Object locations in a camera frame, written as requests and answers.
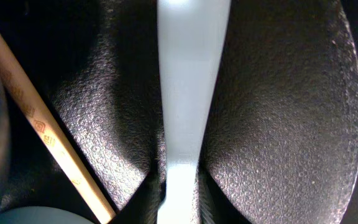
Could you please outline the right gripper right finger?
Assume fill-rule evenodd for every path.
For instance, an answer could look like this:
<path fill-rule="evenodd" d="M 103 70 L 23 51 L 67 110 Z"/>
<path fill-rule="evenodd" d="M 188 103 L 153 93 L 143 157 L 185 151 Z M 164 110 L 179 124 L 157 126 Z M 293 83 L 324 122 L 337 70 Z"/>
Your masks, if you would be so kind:
<path fill-rule="evenodd" d="M 198 185 L 202 224 L 251 224 L 223 194 L 208 171 L 199 170 Z"/>

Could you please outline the light blue cup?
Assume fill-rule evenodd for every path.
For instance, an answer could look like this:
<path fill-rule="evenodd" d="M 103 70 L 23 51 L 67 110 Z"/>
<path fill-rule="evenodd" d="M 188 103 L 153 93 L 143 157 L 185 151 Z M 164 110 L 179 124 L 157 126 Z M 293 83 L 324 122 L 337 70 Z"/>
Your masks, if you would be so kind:
<path fill-rule="evenodd" d="M 21 207 L 0 213 L 0 224 L 93 224 L 68 211 L 52 207 Z"/>

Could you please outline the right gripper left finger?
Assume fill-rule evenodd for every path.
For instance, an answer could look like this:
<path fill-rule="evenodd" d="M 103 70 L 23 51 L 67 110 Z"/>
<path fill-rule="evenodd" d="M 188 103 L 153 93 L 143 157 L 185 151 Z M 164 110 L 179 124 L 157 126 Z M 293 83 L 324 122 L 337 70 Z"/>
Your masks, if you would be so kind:
<path fill-rule="evenodd" d="M 158 209 L 165 198 L 164 187 L 158 172 L 150 171 L 111 224 L 156 224 Z"/>

